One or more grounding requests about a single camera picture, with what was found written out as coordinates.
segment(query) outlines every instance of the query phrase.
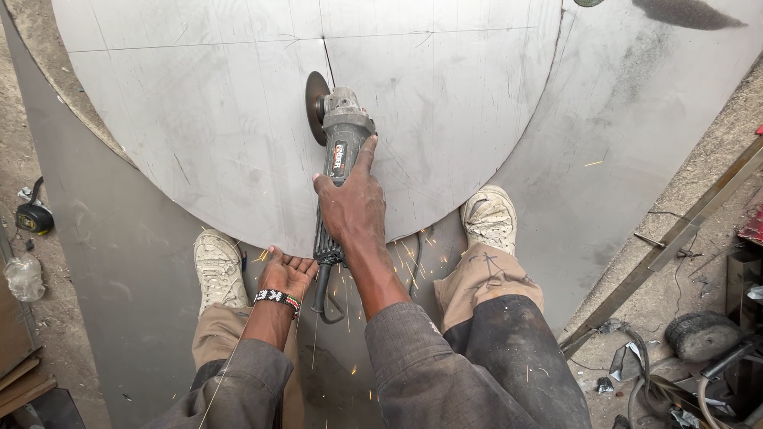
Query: finger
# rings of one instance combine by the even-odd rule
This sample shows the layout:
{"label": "finger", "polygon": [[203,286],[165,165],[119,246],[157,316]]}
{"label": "finger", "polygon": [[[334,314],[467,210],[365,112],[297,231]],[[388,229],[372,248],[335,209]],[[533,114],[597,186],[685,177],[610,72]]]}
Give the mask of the finger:
{"label": "finger", "polygon": [[315,173],[315,176],[313,176],[313,189],[315,189],[315,193],[319,197],[326,195],[326,192],[329,192],[332,188],[336,188],[336,186],[329,179],[329,176]]}
{"label": "finger", "polygon": [[304,273],[307,274],[307,277],[314,279],[318,274],[318,262],[315,260],[309,261],[311,261],[310,266],[304,271]]}
{"label": "finger", "polygon": [[307,269],[310,268],[311,265],[313,265],[313,260],[304,258],[302,262],[299,264],[297,271],[299,271],[300,273],[306,273]]}
{"label": "finger", "polygon": [[302,258],[292,257],[288,265],[293,269],[297,269],[300,262],[302,262]]}
{"label": "finger", "polygon": [[374,162],[374,152],[376,151],[376,144],[378,143],[378,137],[369,137],[358,152],[358,158],[355,161],[355,168],[350,174],[359,170],[362,173],[368,174],[371,171],[371,164]]}
{"label": "finger", "polygon": [[281,249],[279,249],[277,246],[271,246],[268,248],[268,251],[270,252],[270,262],[268,263],[283,263],[284,253],[281,251]]}

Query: sneaker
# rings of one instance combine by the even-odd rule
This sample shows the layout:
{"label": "sneaker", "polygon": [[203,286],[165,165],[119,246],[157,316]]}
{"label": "sneaker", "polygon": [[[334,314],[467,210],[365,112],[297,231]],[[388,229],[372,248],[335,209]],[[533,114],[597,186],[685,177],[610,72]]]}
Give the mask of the sneaker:
{"label": "sneaker", "polygon": [[218,230],[199,234],[194,245],[196,274],[201,284],[198,315],[215,302],[232,308],[250,307],[241,276],[241,252],[236,242]]}
{"label": "sneaker", "polygon": [[517,211],[500,186],[485,185],[462,207],[461,222],[469,247],[487,244],[514,254],[517,242]]}

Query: hand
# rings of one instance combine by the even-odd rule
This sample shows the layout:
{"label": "hand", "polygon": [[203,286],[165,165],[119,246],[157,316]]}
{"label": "hand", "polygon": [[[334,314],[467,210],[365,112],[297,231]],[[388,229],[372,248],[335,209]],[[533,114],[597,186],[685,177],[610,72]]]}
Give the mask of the hand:
{"label": "hand", "polygon": [[379,181],[371,176],[371,164],[378,138],[371,136],[358,152],[353,171],[336,187],[324,174],[313,176],[320,199],[320,214],[329,235],[347,249],[384,248],[384,216],[387,202]]}
{"label": "hand", "polygon": [[275,289],[302,302],[307,287],[318,273],[318,264],[308,258],[284,255],[276,246],[271,246],[268,251],[272,257],[259,275],[259,290]]}

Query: tape measure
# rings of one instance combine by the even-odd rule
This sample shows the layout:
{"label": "tape measure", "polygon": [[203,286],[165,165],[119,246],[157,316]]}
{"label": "tape measure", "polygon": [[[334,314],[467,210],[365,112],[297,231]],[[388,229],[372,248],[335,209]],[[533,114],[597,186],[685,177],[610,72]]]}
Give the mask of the tape measure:
{"label": "tape measure", "polygon": [[53,215],[48,210],[34,204],[42,185],[43,178],[40,177],[34,183],[31,200],[16,208],[16,226],[24,231],[36,232],[39,235],[45,234],[53,227]]}

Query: pant leg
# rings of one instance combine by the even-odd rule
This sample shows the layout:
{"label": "pant leg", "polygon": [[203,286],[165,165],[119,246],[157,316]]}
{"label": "pant leg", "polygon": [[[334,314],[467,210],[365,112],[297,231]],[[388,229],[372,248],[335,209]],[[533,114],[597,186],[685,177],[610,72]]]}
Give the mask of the pant leg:
{"label": "pant leg", "polygon": [[443,336],[541,427],[590,428],[588,406],[543,318],[543,293],[502,250],[476,244],[434,282]]}
{"label": "pant leg", "polygon": [[[251,307],[231,308],[214,303],[201,313],[191,345],[197,370],[193,386],[201,385],[206,379],[217,375],[222,363],[228,359],[238,343],[251,311]],[[284,353],[294,365],[294,370],[284,387],[282,427],[284,429],[302,429],[304,427],[304,403],[299,379],[295,322],[292,322],[289,328]]]}

